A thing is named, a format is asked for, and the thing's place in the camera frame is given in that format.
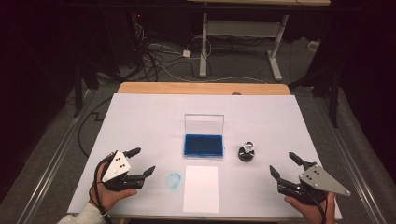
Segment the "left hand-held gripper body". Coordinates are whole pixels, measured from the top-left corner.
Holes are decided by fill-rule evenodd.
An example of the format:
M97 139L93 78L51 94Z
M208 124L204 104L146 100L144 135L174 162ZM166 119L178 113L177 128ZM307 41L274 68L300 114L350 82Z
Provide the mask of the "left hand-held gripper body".
M123 152L117 151L111 163L105 167L102 182L108 190L122 191L125 189L142 189L145 179L138 179L138 175L128 175L131 165Z

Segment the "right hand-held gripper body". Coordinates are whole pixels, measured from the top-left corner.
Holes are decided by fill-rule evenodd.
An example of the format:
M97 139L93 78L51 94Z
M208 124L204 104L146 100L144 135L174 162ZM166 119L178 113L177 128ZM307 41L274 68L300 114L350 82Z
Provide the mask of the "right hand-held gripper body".
M287 186L277 183L280 194L293 197L305 205L317 205L327 199L329 192L347 196L351 192L328 174L320 165L315 165L299 175L299 184L290 181Z

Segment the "black round stamp cap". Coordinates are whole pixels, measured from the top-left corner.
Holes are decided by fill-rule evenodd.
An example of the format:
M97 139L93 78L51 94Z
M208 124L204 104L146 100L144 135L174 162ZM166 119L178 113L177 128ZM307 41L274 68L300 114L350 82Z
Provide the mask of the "black round stamp cap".
M254 150L250 150L249 152L246 152L243 147L240 147L238 150L238 158L243 162L252 161L254 156L255 156Z

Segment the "blue ink pad clear lid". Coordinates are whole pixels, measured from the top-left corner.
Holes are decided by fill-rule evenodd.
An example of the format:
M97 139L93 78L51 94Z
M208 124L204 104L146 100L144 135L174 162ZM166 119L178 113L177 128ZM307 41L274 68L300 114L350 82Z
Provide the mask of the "blue ink pad clear lid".
M210 114L186 114L185 157L222 158L224 156L224 116Z

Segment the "person's left hand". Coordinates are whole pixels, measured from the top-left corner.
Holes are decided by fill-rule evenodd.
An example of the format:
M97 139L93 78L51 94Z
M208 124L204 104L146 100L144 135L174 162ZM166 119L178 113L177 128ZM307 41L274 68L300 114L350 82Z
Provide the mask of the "person's left hand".
M122 191L108 190L101 182L101 175L105 166L106 163L100 161L95 168L95 178L93 179L92 186L89 191L89 203L103 212L111 210L118 201L134 196L137 193L136 189L126 189Z

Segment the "person's right hand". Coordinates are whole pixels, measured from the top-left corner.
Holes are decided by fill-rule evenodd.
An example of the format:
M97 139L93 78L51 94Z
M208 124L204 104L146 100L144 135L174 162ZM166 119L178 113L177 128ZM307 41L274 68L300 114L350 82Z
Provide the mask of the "person's right hand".
M300 203L297 199L286 196L284 201L292 206L294 209L299 211L304 220L308 224L321 224L322 215L316 206L310 206ZM326 224L336 224L335 220L335 195L330 192L327 197L326 202L320 204L323 210L326 210Z

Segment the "large white board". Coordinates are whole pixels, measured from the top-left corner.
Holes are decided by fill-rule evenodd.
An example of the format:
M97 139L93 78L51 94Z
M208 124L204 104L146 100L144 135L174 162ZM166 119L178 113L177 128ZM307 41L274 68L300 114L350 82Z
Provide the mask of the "large white board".
M224 116L222 158L184 157L186 114ZM247 141L254 144L255 156L252 161L243 162L238 158L238 150ZM80 212L88 201L98 162L112 151L135 147L141 151L130 160L131 172L140 175L152 166L155 170L137 195L111 210L113 217L300 220L301 215L278 193L269 166L295 182L303 168L290 159L290 152L307 161L319 160L292 95L117 93L79 180L69 213ZM183 211L187 166L218 167L216 214Z

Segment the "white paper sheet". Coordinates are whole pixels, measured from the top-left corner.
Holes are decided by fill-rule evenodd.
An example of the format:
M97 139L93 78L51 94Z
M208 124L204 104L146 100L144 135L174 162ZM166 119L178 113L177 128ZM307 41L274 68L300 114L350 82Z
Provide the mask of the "white paper sheet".
M217 166L186 167L183 211L212 214L219 211Z

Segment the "black metal stand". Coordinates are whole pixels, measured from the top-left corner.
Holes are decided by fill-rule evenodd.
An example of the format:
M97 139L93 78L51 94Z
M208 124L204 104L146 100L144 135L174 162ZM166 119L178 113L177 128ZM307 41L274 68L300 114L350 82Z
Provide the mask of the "black metal stand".
M337 123L337 107L338 107L338 93L340 84L339 66L337 63L329 63L323 65L316 72L308 73L296 81L288 85L290 90L305 86L312 88L314 97L329 96L329 119L334 128L338 127Z
M74 117L76 118L81 108L83 107L83 95L82 95L82 83L81 83L81 74L80 74L80 64L77 63L74 67L74 77L75 77L75 113Z

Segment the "wooden table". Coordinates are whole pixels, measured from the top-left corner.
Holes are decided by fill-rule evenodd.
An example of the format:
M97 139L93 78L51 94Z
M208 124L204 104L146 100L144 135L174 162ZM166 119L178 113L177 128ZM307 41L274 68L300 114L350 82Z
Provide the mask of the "wooden table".
M284 84L124 82L120 84L118 93L284 96L290 95L290 90ZM326 210L322 209L320 203L315 206L322 215L321 224L326 224Z

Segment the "dark equipment with red light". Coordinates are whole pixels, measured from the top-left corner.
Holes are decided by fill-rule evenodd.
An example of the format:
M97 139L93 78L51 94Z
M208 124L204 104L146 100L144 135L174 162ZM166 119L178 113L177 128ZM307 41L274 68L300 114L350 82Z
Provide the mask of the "dark equipment with red light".
M134 12L129 12L127 14L129 20L131 36L133 40L134 47L134 58L133 64L136 66L141 66L143 62L143 53L146 49L146 39L145 30L139 23L138 15Z

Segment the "metal floor rail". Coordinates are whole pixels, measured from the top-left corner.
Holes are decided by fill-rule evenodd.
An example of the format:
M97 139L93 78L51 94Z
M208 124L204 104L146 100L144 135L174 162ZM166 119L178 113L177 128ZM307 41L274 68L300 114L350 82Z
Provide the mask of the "metal floor rail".
M30 200L24 207L17 221L17 224L32 223L38 207L46 196L47 191L50 188L50 185L59 170L59 167L64 159L64 155L69 148L71 139L76 134L78 125L82 123L82 117L87 113L88 107L90 106L95 94L96 91L92 90L86 90L86 92L84 93L82 97L83 106L79 110L79 114L73 117L73 119L71 120L71 123L65 131L62 140L57 146L51 160L49 161L49 164L44 174L40 177L39 182L36 185L32 196L30 197Z
M336 124L329 118L326 99L315 103L325 130L334 143L332 149L322 149L319 156L325 167L351 191L349 197L337 198L342 224L390 224L386 201L380 195L389 189L389 177L373 152L361 126L353 116L344 97L340 98Z

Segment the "white metal desk frame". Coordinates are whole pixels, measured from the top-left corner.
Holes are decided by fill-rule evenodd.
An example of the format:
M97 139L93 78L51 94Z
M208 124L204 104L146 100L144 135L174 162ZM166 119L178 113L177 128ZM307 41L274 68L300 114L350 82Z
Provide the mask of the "white metal desk frame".
M202 7L214 6L220 4L224 6L241 5L242 7L285 7L291 9L294 6L301 7L327 7L330 0L189 0L190 2L199 3ZM211 36L238 36L238 37L273 37L275 43L272 49L268 50L266 55L272 69L274 79L281 81L283 79L279 70L276 54L280 41L286 29L289 13L283 13L280 21L216 21L210 20L207 13L203 13L202 20L202 46L200 54L199 77L208 77L208 61L211 50L211 44L207 37Z

